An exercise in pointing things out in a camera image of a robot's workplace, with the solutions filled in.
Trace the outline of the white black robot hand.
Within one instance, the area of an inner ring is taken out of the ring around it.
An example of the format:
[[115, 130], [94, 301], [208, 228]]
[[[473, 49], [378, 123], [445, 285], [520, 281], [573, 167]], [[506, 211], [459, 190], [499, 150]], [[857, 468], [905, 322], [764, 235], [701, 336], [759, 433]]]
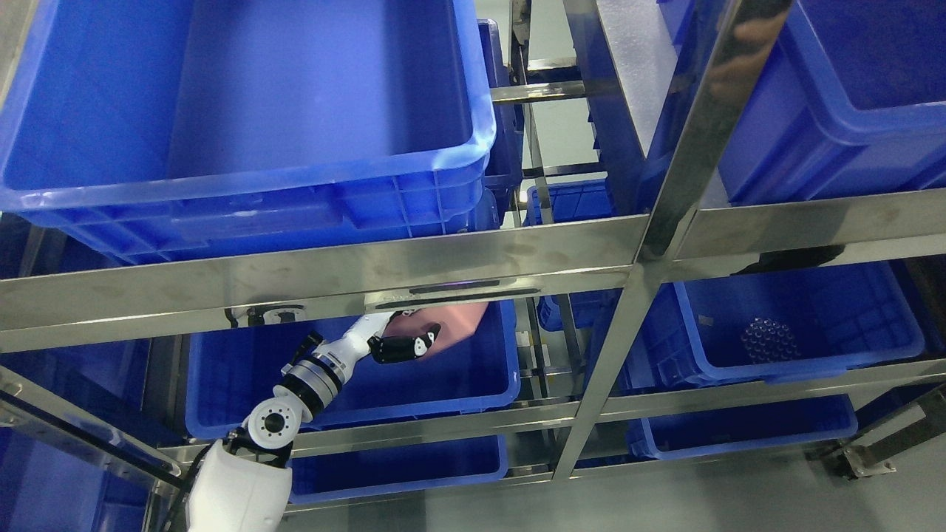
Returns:
[[440, 335], [439, 323], [416, 326], [410, 334], [386, 335], [390, 324], [404, 324], [415, 310], [373, 313], [362, 316], [338, 340], [333, 354], [345, 363], [357, 364], [370, 356], [379, 364], [396, 364], [424, 357]]

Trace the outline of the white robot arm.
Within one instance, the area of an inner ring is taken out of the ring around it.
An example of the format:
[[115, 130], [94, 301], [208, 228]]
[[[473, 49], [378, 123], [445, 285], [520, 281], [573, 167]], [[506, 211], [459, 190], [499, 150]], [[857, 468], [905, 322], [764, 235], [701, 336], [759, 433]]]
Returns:
[[382, 344], [375, 333], [346, 332], [325, 343], [311, 334], [282, 369], [270, 398], [194, 462], [185, 503], [188, 531], [274, 531], [290, 496], [288, 459], [303, 424], [338, 397], [355, 365]]

